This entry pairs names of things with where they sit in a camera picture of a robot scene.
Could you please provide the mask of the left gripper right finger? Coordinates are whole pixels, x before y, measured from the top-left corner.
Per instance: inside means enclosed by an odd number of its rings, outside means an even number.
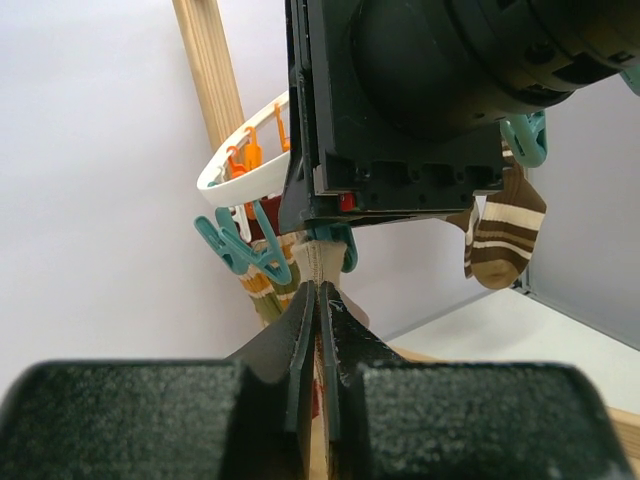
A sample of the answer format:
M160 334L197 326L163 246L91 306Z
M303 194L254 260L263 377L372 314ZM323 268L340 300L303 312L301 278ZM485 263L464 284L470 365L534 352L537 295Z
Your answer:
M403 363L358 321L346 296L325 281L319 290L319 376L328 477L369 479L371 445L363 371L388 362Z

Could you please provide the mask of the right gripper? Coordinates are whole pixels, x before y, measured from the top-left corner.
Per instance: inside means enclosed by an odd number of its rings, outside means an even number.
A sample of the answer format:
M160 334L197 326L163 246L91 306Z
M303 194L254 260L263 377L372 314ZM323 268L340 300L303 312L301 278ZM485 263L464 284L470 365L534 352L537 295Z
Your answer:
M458 213L545 112L639 68L635 1L289 1L287 232Z

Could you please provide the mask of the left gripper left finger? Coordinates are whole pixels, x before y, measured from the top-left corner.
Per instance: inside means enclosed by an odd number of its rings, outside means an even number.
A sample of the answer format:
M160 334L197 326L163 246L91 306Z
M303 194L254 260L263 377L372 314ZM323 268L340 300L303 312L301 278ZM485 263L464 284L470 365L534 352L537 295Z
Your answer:
M306 479L310 469L316 285L302 283L279 319L230 356L241 388L222 479Z

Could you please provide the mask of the grey argyle sock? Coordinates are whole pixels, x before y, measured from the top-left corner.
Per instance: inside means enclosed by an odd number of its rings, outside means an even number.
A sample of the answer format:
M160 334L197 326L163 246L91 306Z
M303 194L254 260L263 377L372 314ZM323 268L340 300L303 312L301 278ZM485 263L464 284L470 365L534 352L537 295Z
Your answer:
M325 281L332 283L341 295L349 313L368 328L370 326L369 316L340 287L346 250L347 245L344 242L309 238L297 241L292 247L293 257L300 272L300 282L313 281L318 286Z

